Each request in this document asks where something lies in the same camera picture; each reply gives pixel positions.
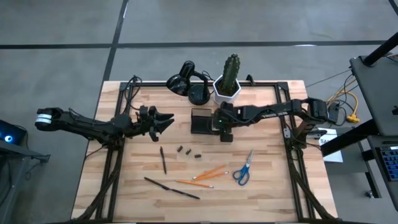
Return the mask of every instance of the wooden table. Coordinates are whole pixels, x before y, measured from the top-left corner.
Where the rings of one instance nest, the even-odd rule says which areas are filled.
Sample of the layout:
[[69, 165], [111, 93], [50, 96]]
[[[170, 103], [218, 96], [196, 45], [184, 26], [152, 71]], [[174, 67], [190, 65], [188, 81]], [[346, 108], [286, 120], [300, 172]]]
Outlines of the wooden table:
[[[287, 81], [292, 99], [307, 97], [303, 81]], [[110, 120], [114, 115], [120, 82], [105, 82], [99, 99], [96, 119]], [[211, 108], [213, 98], [205, 106], [192, 105], [187, 97], [178, 96], [166, 87], [142, 87], [133, 100], [134, 106], [154, 105], [160, 113], [174, 113], [175, 122], [152, 142], [148, 135], [128, 139], [124, 148], [114, 222], [288, 222], [296, 221], [292, 187], [278, 118], [264, 119], [250, 127], [234, 128], [232, 143], [220, 142], [219, 136], [190, 133], [192, 108]], [[276, 103], [275, 90], [269, 87], [243, 87], [234, 105], [264, 106]], [[163, 172], [159, 148], [163, 147], [167, 175]], [[177, 148], [183, 146], [180, 153]], [[87, 153], [99, 148], [91, 142]], [[185, 150], [192, 149], [189, 156]], [[201, 181], [213, 189], [177, 183], [226, 164], [233, 172], [241, 169], [249, 151], [254, 150], [250, 180], [239, 186], [231, 174]], [[202, 154], [195, 159], [195, 154]], [[90, 156], [84, 163], [72, 218], [78, 217], [98, 193], [103, 175], [106, 150]], [[310, 188], [321, 204], [337, 216], [321, 152], [315, 147], [304, 150]], [[197, 195], [195, 200], [144, 180], [148, 177]], [[306, 214], [303, 193], [300, 194]], [[108, 201], [105, 201], [104, 213]]]

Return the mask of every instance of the gray floor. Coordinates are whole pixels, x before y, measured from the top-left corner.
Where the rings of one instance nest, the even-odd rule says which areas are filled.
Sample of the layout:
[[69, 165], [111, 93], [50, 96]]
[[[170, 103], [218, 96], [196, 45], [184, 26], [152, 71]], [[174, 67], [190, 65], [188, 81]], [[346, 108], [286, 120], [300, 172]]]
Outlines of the gray floor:
[[[121, 3], [1, 1], [0, 44], [111, 43]], [[385, 40], [397, 30], [398, 17], [387, 0], [131, 0], [119, 42]], [[227, 56], [237, 53], [240, 79], [252, 74], [256, 80], [304, 80], [309, 85], [348, 69], [351, 57], [376, 47], [118, 49], [110, 80], [132, 75], [166, 80], [186, 60], [217, 77]], [[108, 49], [0, 50], [0, 119], [25, 126], [30, 148], [52, 155], [24, 182], [13, 223], [70, 218], [87, 141], [62, 131], [36, 130], [35, 112], [59, 106], [94, 116], [108, 54]], [[312, 86], [308, 95], [327, 99], [348, 75]], [[358, 116], [366, 121], [370, 113], [359, 88], [354, 93], [359, 96]], [[375, 164], [373, 168], [382, 199], [363, 197], [369, 187], [362, 174], [329, 176], [340, 218], [396, 223], [398, 213]]]

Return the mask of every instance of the potted cactus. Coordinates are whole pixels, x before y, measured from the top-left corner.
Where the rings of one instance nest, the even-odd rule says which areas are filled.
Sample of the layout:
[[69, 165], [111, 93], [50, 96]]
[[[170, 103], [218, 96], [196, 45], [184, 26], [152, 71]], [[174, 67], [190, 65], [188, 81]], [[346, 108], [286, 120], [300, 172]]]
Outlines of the potted cactus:
[[232, 54], [225, 61], [223, 74], [213, 83], [215, 90], [214, 101], [217, 104], [222, 102], [232, 103], [241, 91], [241, 85], [237, 81], [239, 66], [241, 62], [237, 54]]

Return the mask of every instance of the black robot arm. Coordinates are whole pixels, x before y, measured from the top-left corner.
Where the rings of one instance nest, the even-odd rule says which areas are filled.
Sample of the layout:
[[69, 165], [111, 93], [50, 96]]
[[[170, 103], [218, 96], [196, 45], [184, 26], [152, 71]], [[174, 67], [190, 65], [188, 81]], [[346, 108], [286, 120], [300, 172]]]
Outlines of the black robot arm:
[[131, 138], [145, 133], [149, 133], [153, 141], [158, 141], [156, 133], [162, 134], [174, 122], [174, 119], [171, 119], [174, 114], [158, 113], [155, 106], [149, 109], [141, 106], [139, 113], [136, 113], [137, 122], [132, 122], [126, 113], [119, 114], [107, 122], [86, 118], [71, 109], [38, 109], [37, 114], [35, 126], [41, 131], [64, 130], [82, 135], [89, 140], [96, 139], [103, 146], [113, 146], [123, 136]]
[[300, 117], [303, 122], [294, 130], [293, 139], [298, 143], [296, 146], [305, 147], [305, 139], [308, 132], [317, 124], [328, 121], [326, 103], [322, 100], [307, 98], [305, 100], [290, 100], [285, 103], [278, 103], [267, 106], [233, 106], [231, 103], [223, 102], [212, 115], [212, 127], [218, 130], [220, 139], [223, 142], [232, 142], [231, 129], [241, 126], [255, 124], [262, 119], [276, 116], [294, 115]]

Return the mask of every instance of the blue scissors handle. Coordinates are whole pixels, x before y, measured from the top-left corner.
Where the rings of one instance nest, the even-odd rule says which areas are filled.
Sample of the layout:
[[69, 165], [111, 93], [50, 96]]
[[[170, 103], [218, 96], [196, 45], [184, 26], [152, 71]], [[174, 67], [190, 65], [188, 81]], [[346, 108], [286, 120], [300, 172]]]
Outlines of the blue scissors handle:
[[233, 172], [232, 177], [238, 181], [240, 186], [245, 185], [250, 178], [249, 167], [245, 165], [241, 170]]

